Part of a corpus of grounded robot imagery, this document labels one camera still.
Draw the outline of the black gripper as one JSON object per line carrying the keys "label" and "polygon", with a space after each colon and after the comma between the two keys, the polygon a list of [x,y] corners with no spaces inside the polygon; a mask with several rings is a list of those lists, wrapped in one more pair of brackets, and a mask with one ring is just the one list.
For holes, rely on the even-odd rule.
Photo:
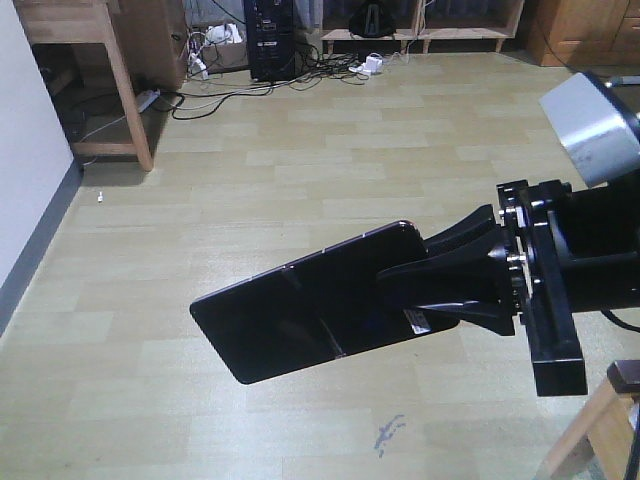
{"label": "black gripper", "polygon": [[[571,185],[559,180],[532,186],[518,180],[497,186],[503,225],[516,248],[513,265],[520,272],[514,293],[540,396],[588,392],[584,356],[550,220],[570,192]],[[388,306],[418,311],[437,329],[465,321],[500,336],[515,334],[502,226],[490,204],[424,239],[423,245],[428,258],[377,274]]]}

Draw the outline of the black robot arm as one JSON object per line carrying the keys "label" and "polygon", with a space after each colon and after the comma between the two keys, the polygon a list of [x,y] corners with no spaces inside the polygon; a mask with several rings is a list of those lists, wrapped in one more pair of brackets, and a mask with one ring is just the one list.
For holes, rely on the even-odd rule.
{"label": "black robot arm", "polygon": [[381,271],[384,298],[431,324],[525,328],[541,397],[583,395],[573,316],[639,303],[639,176],[574,190],[558,180],[500,184],[485,204],[424,241],[426,255]]}

